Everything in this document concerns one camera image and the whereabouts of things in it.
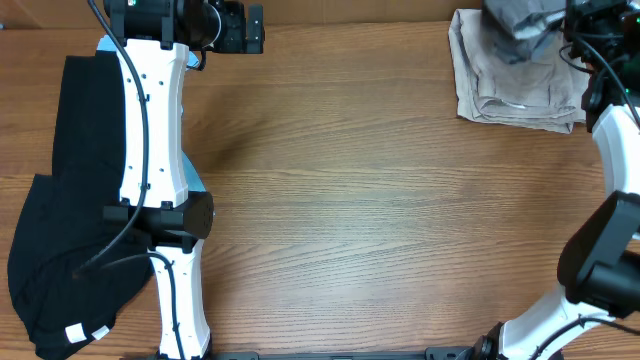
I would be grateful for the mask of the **grey shorts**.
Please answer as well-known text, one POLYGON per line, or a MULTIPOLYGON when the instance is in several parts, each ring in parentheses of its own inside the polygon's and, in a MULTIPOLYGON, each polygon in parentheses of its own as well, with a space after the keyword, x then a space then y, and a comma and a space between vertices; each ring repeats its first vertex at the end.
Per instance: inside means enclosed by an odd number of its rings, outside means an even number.
POLYGON ((565 16, 563 0, 484 0, 485 42, 507 64, 541 57, 565 16))

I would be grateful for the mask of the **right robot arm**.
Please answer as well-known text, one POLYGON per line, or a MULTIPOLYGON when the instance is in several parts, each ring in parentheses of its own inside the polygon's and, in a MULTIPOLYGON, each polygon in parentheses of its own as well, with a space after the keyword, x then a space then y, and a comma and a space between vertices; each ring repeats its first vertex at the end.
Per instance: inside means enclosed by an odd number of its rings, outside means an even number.
POLYGON ((619 328, 639 309, 639 256, 628 248, 639 236, 639 6, 569 1, 563 33, 570 57, 590 66, 581 106, 608 196, 566 243, 554 290, 458 351, 459 359, 559 359, 585 332, 619 328))

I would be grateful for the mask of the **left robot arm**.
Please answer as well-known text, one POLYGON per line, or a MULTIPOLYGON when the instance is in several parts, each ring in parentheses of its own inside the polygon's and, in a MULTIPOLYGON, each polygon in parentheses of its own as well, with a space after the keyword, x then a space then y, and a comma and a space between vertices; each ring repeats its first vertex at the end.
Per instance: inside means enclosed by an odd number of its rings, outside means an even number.
POLYGON ((119 200, 105 220, 141 242, 139 258, 157 282, 159 359, 210 359, 211 329, 202 289, 204 241, 213 197, 192 187, 197 173, 182 149, 183 85, 197 53, 260 54, 264 8, 241 1, 117 0, 102 19, 120 62, 125 103, 125 165, 119 200))

